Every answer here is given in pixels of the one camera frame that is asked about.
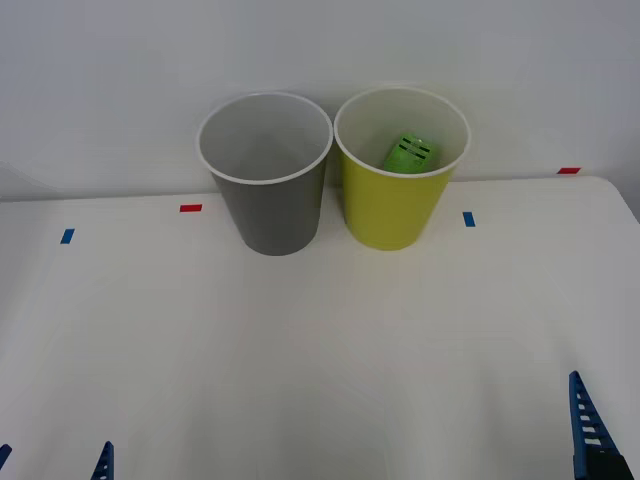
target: cup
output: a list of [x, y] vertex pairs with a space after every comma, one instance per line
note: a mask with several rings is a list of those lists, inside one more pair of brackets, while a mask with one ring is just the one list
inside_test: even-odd
[[247, 246], [288, 255], [318, 229], [332, 142], [331, 121], [315, 103], [255, 93], [214, 110], [200, 127], [197, 150]]
[[[413, 244], [455, 168], [467, 156], [471, 129], [462, 112], [439, 95], [410, 87], [360, 93], [336, 115], [347, 226], [379, 250]], [[422, 174], [385, 172], [389, 150], [406, 132], [438, 145], [439, 168]]]

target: cup rim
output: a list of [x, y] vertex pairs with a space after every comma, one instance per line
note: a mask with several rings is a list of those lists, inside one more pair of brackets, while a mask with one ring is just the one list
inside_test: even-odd
[[[214, 168], [204, 158], [204, 155], [202, 154], [202, 150], [200, 148], [200, 138], [202, 137], [202, 132], [203, 132], [205, 126], [207, 125], [207, 123], [209, 123], [209, 120], [211, 120], [211, 118], [213, 118], [214, 115], [217, 115], [218, 113], [220, 113], [225, 108], [233, 105], [234, 103], [240, 102], [241, 100], [244, 100], [244, 99], [249, 98], [249, 97], [266, 97], [266, 96], [294, 98], [296, 100], [299, 100], [299, 101], [302, 101], [304, 103], [307, 103], [307, 104], [311, 105], [314, 109], [316, 109], [323, 116], [323, 118], [327, 122], [327, 126], [329, 127], [329, 139], [327, 141], [327, 145], [325, 146], [325, 148], [322, 151], [322, 153], [320, 154], [320, 156], [317, 159], [315, 159], [313, 162], [311, 162], [309, 165], [304, 167], [302, 170], [298, 170], [297, 172], [294, 172], [294, 173], [292, 173], [290, 175], [286, 175], [284, 177], [271, 178], [271, 179], [268, 179], [268, 180], [247, 180], [247, 179], [243, 179], [243, 178], [238, 178], [238, 177], [234, 177], [234, 176], [231, 176], [231, 175], [227, 175], [226, 173], [222, 173], [220, 170]], [[293, 180], [294, 178], [300, 177], [300, 176], [304, 175], [305, 173], [313, 170], [316, 166], [318, 166], [322, 162], [322, 160], [324, 160], [324, 158], [327, 156], [327, 153], [329, 152], [329, 149], [331, 148], [331, 145], [333, 144], [333, 137], [334, 137], [333, 124], [331, 123], [331, 119], [329, 118], [329, 115], [327, 115], [327, 112], [325, 112], [322, 108], [320, 108], [319, 105], [317, 105], [315, 102], [312, 102], [308, 98], [302, 97], [300, 95], [296, 95], [294, 93], [277, 92], [276, 91], [276, 92], [255, 92], [255, 93], [249, 93], [249, 94], [246, 94], [246, 95], [241, 95], [239, 97], [235, 97], [235, 98], [229, 100], [228, 102], [225, 102], [222, 105], [216, 107], [200, 123], [200, 126], [198, 127], [198, 134], [196, 135], [195, 142], [196, 142], [196, 151], [198, 152], [198, 158], [200, 159], [200, 162], [205, 166], [205, 168], [207, 170], [209, 170], [214, 175], [216, 175], [218, 177], [221, 177], [221, 178], [224, 178], [225, 180], [228, 180], [230, 182], [240, 183], [240, 184], [243, 184], [243, 185], [274, 185], [274, 184], [277, 184], [277, 183], [287, 182], [289, 180]]]
[[[358, 159], [358, 157], [356, 157], [354, 154], [352, 154], [344, 146], [344, 144], [342, 143], [342, 140], [340, 139], [340, 132], [339, 132], [338, 127], [339, 127], [339, 122], [340, 122], [340, 119], [342, 117], [342, 114], [349, 107], [349, 105], [351, 103], [355, 102], [356, 100], [360, 99], [361, 97], [365, 97], [367, 95], [371, 95], [372, 93], [377, 93], [377, 92], [386, 91], [386, 90], [405, 90], [405, 91], [409, 91], [409, 92], [421, 93], [423, 95], [428, 95], [428, 96], [437, 98], [438, 100], [443, 102], [445, 105], [447, 105], [449, 108], [451, 108], [451, 110], [453, 110], [462, 119], [462, 122], [464, 123], [464, 128], [467, 131], [467, 141], [466, 141], [466, 143], [464, 145], [464, 149], [462, 150], [462, 153], [458, 156], [458, 158], [456, 158], [449, 165], [447, 165], [445, 167], [442, 167], [442, 168], [439, 168], [438, 170], [434, 170], [432, 172], [426, 172], [426, 173], [411, 174], [411, 173], [386, 172], [386, 171], [384, 171], [382, 169], [379, 169], [379, 168], [376, 168], [376, 167], [372, 167], [371, 165], [368, 165], [368, 164], [364, 163], [362, 160]], [[428, 90], [424, 90], [422, 88], [407, 87], [407, 86], [376, 87], [376, 88], [372, 88], [372, 89], [369, 89], [369, 90], [365, 90], [364, 92], [360, 92], [357, 95], [354, 95], [349, 100], [347, 100], [344, 104], [342, 104], [342, 106], [338, 110], [338, 113], [336, 114], [336, 118], [333, 121], [333, 135], [334, 135], [334, 137], [336, 139], [336, 142], [338, 143], [338, 146], [340, 147], [340, 150], [342, 150], [342, 152], [347, 157], [349, 157], [351, 160], [353, 160], [355, 163], [357, 163], [361, 167], [366, 168], [367, 170], [370, 170], [370, 171], [372, 171], [374, 173], [377, 173], [379, 175], [383, 175], [385, 177], [395, 177], [395, 178], [435, 177], [435, 176], [440, 175], [442, 173], [445, 173], [445, 172], [447, 172], [449, 170], [452, 170], [460, 163], [460, 161], [464, 157], [467, 156], [467, 154], [469, 153], [469, 147], [471, 145], [471, 127], [469, 126], [469, 122], [467, 121], [467, 118], [464, 116], [464, 113], [462, 113], [462, 111], [457, 106], [455, 106], [450, 100], [446, 99], [442, 95], [438, 95], [437, 93], [433, 93], [433, 92], [430, 92]]]

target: white table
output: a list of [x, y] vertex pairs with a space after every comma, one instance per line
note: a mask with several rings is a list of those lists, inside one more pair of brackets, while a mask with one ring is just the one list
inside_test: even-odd
[[335, 196], [279, 258], [216, 194], [0, 205], [0, 480], [88, 479], [106, 440], [119, 480], [570, 479], [574, 369], [640, 475], [640, 226], [611, 184], [453, 183], [394, 253]]

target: green object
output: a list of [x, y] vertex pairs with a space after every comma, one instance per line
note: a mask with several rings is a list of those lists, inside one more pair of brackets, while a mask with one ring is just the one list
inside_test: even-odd
[[385, 172], [416, 174], [438, 169], [438, 147], [405, 133], [384, 161]]

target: yellow cup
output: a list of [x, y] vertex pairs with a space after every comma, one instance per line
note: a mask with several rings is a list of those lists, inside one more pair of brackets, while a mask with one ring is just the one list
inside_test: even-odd
[[[342, 151], [345, 216], [352, 235], [379, 250], [414, 243], [469, 150], [471, 130], [462, 112], [425, 90], [380, 88], [348, 100], [336, 115], [334, 131]], [[438, 170], [418, 175], [382, 170], [406, 132], [440, 147]]]

